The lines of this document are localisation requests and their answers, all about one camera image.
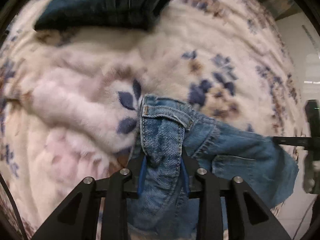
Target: jeans pocket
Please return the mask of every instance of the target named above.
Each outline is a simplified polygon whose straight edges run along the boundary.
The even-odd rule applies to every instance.
[[[212,161],[212,173],[223,179],[242,177],[250,187],[255,187],[256,160],[234,155],[216,155]]]
[[[189,130],[192,125],[191,117],[185,112],[168,106],[149,106],[142,107],[141,118],[165,118],[182,125]]]

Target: blue denim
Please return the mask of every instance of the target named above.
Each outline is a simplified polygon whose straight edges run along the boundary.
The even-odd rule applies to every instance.
[[[128,200],[133,228],[152,232],[158,239],[188,238],[195,232],[199,201],[189,200],[183,190],[182,146],[216,176],[241,176],[269,208],[293,192],[297,163],[270,137],[241,131],[184,102],[154,95],[144,97],[139,122],[132,158],[142,147],[148,163],[142,195]]]
[[[102,25],[152,28],[170,0],[52,0],[35,30]]]

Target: dark blue cloth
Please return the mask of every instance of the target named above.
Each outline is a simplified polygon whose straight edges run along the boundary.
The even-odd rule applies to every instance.
[[[170,0],[52,0],[35,30],[106,25],[150,29]]]
[[[155,233],[156,239],[175,239],[189,238],[196,230],[199,201],[189,200],[183,190],[182,146],[216,176],[241,176],[269,208],[293,192],[297,163],[270,137],[241,131],[184,102],[153,95],[144,97],[139,122],[132,158],[142,148],[147,173],[140,198],[128,200],[128,222],[140,232]]]

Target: metal bolt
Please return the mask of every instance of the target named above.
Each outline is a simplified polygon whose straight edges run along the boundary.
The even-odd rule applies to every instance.
[[[120,174],[122,174],[122,175],[128,175],[129,172],[130,172],[129,169],[122,169],[122,170],[120,170]]]
[[[204,175],[204,174],[207,173],[207,170],[204,169],[204,168],[199,168],[199,169],[197,169],[197,173],[200,174],[200,175]]]
[[[235,183],[242,183],[243,182],[243,179],[240,176],[235,176],[233,178],[233,180],[235,181]]]
[[[86,177],[86,178],[84,178],[84,180],[83,180],[83,182],[84,182],[85,184],[90,184],[92,181],[93,181],[93,179],[92,179],[91,177]]]

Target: dark green fabric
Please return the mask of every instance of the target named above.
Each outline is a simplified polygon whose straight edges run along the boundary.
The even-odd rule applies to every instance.
[[[170,0],[52,0],[35,30],[105,25],[152,28]]]

